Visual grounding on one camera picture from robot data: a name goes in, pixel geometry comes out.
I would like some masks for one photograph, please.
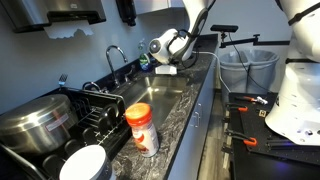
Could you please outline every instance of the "kitchen sink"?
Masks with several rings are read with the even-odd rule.
[[[152,108],[152,121],[160,127],[175,103],[180,99],[188,79],[183,77],[144,77],[131,82],[132,85],[122,92],[127,107],[144,102]]]

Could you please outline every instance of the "cabinet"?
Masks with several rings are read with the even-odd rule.
[[[137,14],[184,7],[182,0],[134,0],[134,5]]]
[[[195,103],[188,127],[171,168],[169,180],[194,180],[198,177],[214,99],[214,64],[215,61],[211,63],[198,100]]]

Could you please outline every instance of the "stainless steel pot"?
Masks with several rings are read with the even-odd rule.
[[[66,95],[44,96],[0,116],[0,140],[16,153],[39,155],[65,143],[77,121]]]

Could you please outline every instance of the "sink faucet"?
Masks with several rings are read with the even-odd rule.
[[[118,47],[118,46],[111,45],[111,46],[109,46],[109,47],[107,48],[107,50],[106,50],[107,60],[108,60],[108,63],[109,63],[109,66],[110,66],[110,69],[111,69],[111,72],[112,72],[112,76],[113,76],[113,79],[114,79],[114,83],[115,83],[116,87],[119,87],[119,86],[120,86],[120,82],[119,82],[119,80],[117,79],[117,76],[116,76],[116,74],[115,74],[115,72],[114,72],[114,69],[113,69],[113,66],[112,66],[112,63],[111,63],[111,60],[110,60],[110,56],[109,56],[109,53],[110,53],[109,51],[110,51],[112,48],[117,49],[117,50],[121,53],[121,55],[122,55],[122,57],[123,57],[124,63],[127,63],[127,62],[128,62],[128,59],[127,59],[126,55],[124,54],[124,52],[122,51],[122,49],[120,49],[120,47]]]
[[[129,81],[130,81],[130,79],[129,79],[128,76],[131,75],[131,74],[133,74],[134,71],[135,71],[135,66],[134,66],[134,65],[131,65],[130,71],[129,71],[127,74],[124,75],[124,80],[125,80],[126,82],[129,82]]]
[[[98,92],[101,92],[100,87],[98,86],[98,84],[94,83],[94,82],[85,82],[82,85],[82,90],[86,90],[86,87],[91,85],[94,89],[96,89]]]

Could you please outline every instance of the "granite countertop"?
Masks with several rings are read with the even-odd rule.
[[[200,36],[195,44],[200,52],[214,52],[217,46],[217,35]],[[179,145],[186,130],[190,114],[197,100],[213,56],[199,54],[194,66],[179,70],[176,76],[189,79],[180,100],[174,105],[164,123],[157,128],[160,148],[153,157],[145,158],[137,150],[131,137],[117,156],[112,166],[118,179],[166,179],[174,162]],[[151,73],[140,73],[139,77],[154,76]]]

